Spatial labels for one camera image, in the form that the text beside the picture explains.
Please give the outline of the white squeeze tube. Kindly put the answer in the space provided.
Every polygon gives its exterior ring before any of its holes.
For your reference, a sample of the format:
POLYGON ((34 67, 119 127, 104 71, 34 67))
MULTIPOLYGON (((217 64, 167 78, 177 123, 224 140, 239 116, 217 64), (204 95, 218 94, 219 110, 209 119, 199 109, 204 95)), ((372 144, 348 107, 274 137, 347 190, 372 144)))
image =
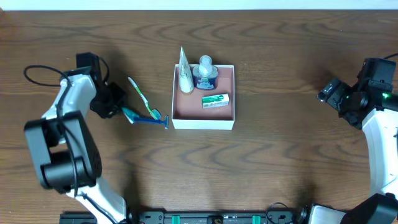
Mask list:
POLYGON ((186 58, 183 47, 180 49, 180 58, 178 64, 178 83, 180 87, 180 91, 183 94, 191 94, 194 86, 193 86, 193 75, 186 58))

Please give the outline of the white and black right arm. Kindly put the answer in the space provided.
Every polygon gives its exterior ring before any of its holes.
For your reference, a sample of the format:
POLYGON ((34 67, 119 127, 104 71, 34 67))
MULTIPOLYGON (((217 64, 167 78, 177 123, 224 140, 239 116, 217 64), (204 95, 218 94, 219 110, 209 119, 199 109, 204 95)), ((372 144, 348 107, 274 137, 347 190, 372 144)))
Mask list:
POLYGON ((320 101, 365 134, 370 191, 368 199, 347 212, 314 205, 309 223, 383 224, 397 220, 397 95, 392 92, 395 70, 391 56, 366 58, 353 86, 333 78, 319 92, 320 101))

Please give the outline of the small toothpaste tube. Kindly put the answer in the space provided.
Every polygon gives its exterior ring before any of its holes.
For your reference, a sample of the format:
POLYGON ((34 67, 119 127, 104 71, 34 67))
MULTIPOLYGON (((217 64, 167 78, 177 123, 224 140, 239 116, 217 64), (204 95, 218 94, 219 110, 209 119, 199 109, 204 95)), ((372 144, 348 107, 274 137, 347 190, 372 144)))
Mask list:
POLYGON ((130 110, 129 108, 122 107, 122 111, 123 111, 125 117, 127 118, 127 120, 131 124, 134 124, 139 119, 139 115, 136 114, 135 112, 133 112, 132 110, 130 110))

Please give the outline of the white box pink inside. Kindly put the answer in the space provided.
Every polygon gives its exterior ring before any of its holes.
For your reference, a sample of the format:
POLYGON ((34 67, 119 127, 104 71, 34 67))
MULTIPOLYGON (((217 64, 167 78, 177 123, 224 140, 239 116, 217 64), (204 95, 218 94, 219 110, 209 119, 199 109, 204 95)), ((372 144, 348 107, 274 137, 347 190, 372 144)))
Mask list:
POLYGON ((175 129, 231 130, 235 121, 235 76, 234 66, 217 65, 217 87, 214 90, 199 90, 185 95, 180 91, 178 65, 174 66, 171 120, 175 129), (226 106, 204 108, 204 96, 227 94, 226 106))

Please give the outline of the blue razor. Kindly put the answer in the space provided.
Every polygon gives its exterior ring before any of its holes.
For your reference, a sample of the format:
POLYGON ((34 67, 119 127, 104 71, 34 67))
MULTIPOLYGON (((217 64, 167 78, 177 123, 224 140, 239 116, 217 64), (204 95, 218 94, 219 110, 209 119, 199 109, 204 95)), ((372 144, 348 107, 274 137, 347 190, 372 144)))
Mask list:
POLYGON ((142 118, 139 116, 136 116, 133 119, 134 122, 138 123, 149 123, 149 124, 163 124, 165 129, 169 128, 169 116, 166 115, 164 120, 161 119, 149 119, 149 118, 142 118))

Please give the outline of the green white soap packet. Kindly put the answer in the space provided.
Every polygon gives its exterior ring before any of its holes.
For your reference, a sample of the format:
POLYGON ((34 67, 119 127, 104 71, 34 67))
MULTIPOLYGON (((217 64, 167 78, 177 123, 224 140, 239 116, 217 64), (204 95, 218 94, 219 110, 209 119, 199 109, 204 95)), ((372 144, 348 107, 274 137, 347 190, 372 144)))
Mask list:
POLYGON ((227 93, 204 96, 202 98, 202 108, 216 108, 228 105, 229 105, 229 95, 227 93))

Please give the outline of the clear bottle blue label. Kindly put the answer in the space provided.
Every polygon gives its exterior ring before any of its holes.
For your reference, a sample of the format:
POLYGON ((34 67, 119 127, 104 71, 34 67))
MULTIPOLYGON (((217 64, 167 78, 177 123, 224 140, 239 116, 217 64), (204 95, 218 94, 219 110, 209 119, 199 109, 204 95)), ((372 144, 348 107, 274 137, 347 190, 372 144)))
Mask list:
POLYGON ((193 68, 194 87, 201 90, 213 90, 216 88, 218 69, 212 64, 208 55, 200 57, 199 64, 193 68))

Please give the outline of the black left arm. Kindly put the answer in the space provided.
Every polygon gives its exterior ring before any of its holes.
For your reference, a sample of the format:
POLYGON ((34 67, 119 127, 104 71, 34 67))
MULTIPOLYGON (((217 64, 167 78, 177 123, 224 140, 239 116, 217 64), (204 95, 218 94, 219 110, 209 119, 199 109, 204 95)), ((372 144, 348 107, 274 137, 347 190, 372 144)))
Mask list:
POLYGON ((76 55, 76 69, 60 72, 59 93, 40 119, 26 122, 24 134, 37 178, 78 200, 97 223, 129 223, 125 199, 102 178, 99 150, 87 127, 89 110, 107 119, 119 114, 126 93, 102 75, 104 60, 76 55))

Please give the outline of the green white toothbrush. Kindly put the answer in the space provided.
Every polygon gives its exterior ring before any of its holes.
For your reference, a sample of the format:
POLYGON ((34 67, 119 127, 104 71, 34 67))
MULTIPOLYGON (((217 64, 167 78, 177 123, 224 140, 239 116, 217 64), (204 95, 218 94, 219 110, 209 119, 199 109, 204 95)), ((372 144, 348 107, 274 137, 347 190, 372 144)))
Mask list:
POLYGON ((144 105, 147 109, 147 111, 149 112, 149 114, 155 119, 155 120, 160 120, 161 119, 161 114, 157 109, 152 109, 149 106, 149 102, 147 100, 147 98, 144 96, 144 94, 141 92, 140 88, 138 87, 138 85, 136 84, 136 82, 131 78, 128 77, 127 78, 130 82, 130 84, 134 87, 134 89, 138 92, 139 96, 142 98, 142 101, 144 102, 144 105))

